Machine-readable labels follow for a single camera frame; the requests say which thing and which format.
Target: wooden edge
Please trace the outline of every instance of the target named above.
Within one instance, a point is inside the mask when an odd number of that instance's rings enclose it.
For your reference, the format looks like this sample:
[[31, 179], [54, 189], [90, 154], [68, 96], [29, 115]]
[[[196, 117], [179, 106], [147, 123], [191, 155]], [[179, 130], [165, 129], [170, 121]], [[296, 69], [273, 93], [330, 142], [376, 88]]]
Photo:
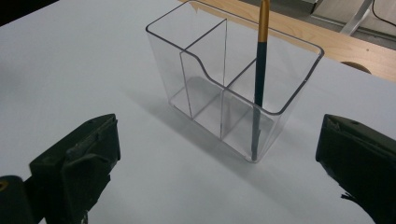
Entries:
[[[213, 7], [208, 6], [208, 5], [197, 4], [196, 2], [191, 2], [190, 4], [195, 9], [195, 11], [201, 9], [201, 10], [203, 10], [205, 12], [208, 12], [208, 13], [210, 13], [212, 15], [218, 16], [220, 18], [227, 19], [228, 21], [233, 21], [235, 23], [238, 23], [240, 25], [246, 26], [246, 27], [248, 27], [250, 29], [253, 29], [253, 30], [258, 30], [258, 28], [259, 28], [259, 25], [257, 23], [254, 23], [252, 21], [240, 20], [238, 17], [232, 16], [229, 13], [224, 13], [223, 11], [217, 10], [217, 9], [215, 9]], [[303, 41], [301, 41], [301, 40], [299, 40], [297, 38], [291, 38], [291, 37], [289, 37], [287, 35], [282, 35], [281, 33], [273, 31], [273, 30], [270, 30], [269, 34], [271, 34], [271, 36], [276, 36], [276, 37], [278, 37], [280, 39], [283, 39], [283, 40], [285, 40], [285, 41], [287, 41], [287, 42], [289, 42], [289, 43], [291, 43], [291, 44], [293, 44], [295, 46], [299, 46], [302, 49], [307, 49], [307, 50], [311, 50], [311, 51], [314, 51], [314, 52], [318, 52], [317, 48], [314, 48], [314, 46], [308, 45], [305, 42], [303, 42]]]
[[[200, 0], [200, 2], [251, 21], [259, 20], [259, 8], [241, 1]], [[269, 25], [275, 30], [321, 46], [327, 58], [338, 62], [358, 63], [370, 70], [373, 75], [396, 82], [396, 50], [386, 49], [272, 11]]]

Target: clear plastic organizer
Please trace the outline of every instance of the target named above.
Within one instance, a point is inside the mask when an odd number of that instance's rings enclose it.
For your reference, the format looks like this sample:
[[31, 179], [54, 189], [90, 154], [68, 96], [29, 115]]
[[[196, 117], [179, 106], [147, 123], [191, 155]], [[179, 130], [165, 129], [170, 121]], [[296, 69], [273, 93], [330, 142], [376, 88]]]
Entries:
[[252, 103], [256, 22], [189, 1], [146, 31], [169, 104], [252, 162], [282, 132], [323, 55], [318, 46], [270, 29], [261, 108]]

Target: pencil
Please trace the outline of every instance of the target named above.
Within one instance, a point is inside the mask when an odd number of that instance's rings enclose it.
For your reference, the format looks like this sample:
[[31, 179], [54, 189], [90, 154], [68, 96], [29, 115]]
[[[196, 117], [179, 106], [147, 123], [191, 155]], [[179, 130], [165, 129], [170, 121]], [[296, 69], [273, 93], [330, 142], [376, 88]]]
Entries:
[[[268, 40], [268, 21], [270, 14], [270, 1], [262, 0], [260, 4], [259, 36], [257, 42], [256, 76], [254, 84], [254, 104], [262, 107], [264, 94], [265, 68], [267, 62], [267, 40]], [[259, 136], [260, 136], [260, 116], [258, 108], [253, 108], [253, 127], [251, 143], [251, 159], [257, 160]]]

